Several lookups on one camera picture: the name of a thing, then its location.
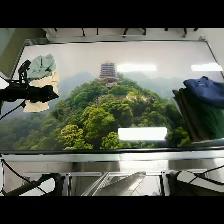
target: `forest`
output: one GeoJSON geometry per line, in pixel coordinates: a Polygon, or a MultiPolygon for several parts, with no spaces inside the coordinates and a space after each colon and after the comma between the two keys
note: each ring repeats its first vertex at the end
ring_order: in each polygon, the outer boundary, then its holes
{"type": "Polygon", "coordinates": [[[1,150],[137,149],[191,144],[183,118],[169,99],[118,74],[118,85],[95,79],[76,87],[48,113],[0,124],[1,150]],[[163,142],[124,142],[118,128],[167,127],[163,142]]]}

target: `landscape picture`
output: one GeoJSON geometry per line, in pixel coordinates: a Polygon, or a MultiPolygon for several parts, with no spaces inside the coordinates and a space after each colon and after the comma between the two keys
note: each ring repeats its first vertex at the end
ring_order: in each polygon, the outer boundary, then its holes
{"type": "MultiPolygon", "coordinates": [[[[172,90],[183,87],[186,78],[201,77],[201,73],[192,74],[190,68],[189,71],[180,72],[178,60],[184,65],[183,68],[193,62],[186,61],[186,55],[183,57],[185,59],[180,58],[178,46],[174,48],[178,53],[175,55],[174,52],[173,58],[169,59],[164,57],[166,51],[162,54],[163,47],[158,49],[158,46],[148,44],[88,43],[26,47],[17,69],[26,59],[51,53],[61,79],[59,98],[49,103],[50,109],[47,111],[23,113],[20,108],[3,119],[0,124],[1,150],[116,150],[190,146],[184,120],[171,100],[172,90]],[[158,70],[164,63],[167,70],[118,71],[117,66],[127,62],[156,64],[158,70]],[[160,142],[120,141],[118,128],[129,127],[166,127],[168,134],[166,140],[160,142]]],[[[2,113],[17,104],[5,104],[2,113]]]]}

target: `dark blue fabric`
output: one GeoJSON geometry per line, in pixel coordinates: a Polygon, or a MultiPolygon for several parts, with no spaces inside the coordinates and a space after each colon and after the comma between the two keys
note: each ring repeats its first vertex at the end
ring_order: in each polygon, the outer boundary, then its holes
{"type": "Polygon", "coordinates": [[[224,83],[214,82],[206,76],[200,79],[188,79],[184,85],[203,102],[224,108],[224,83]]]}

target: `gray sky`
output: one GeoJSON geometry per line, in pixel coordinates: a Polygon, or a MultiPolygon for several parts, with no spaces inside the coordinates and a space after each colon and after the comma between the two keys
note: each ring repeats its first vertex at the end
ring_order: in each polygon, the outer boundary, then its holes
{"type": "Polygon", "coordinates": [[[99,76],[101,63],[155,64],[157,71],[145,73],[154,77],[200,78],[205,75],[222,82],[220,72],[193,72],[191,65],[214,63],[206,43],[189,41],[71,43],[27,46],[18,67],[27,59],[52,54],[56,71],[63,80],[80,72],[99,76]]]}

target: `beige cloth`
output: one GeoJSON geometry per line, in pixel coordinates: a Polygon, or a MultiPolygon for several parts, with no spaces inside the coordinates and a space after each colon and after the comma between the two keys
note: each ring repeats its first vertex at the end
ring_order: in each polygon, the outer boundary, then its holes
{"type": "MultiPolygon", "coordinates": [[[[53,91],[58,94],[58,83],[59,83],[59,74],[58,72],[52,72],[51,76],[44,77],[42,79],[33,80],[30,82],[30,86],[36,86],[36,87],[44,87],[46,85],[52,85],[53,91]]],[[[23,110],[23,112],[41,112],[44,110],[48,110],[48,102],[42,103],[31,103],[29,100],[26,100],[26,106],[23,110]]]]}

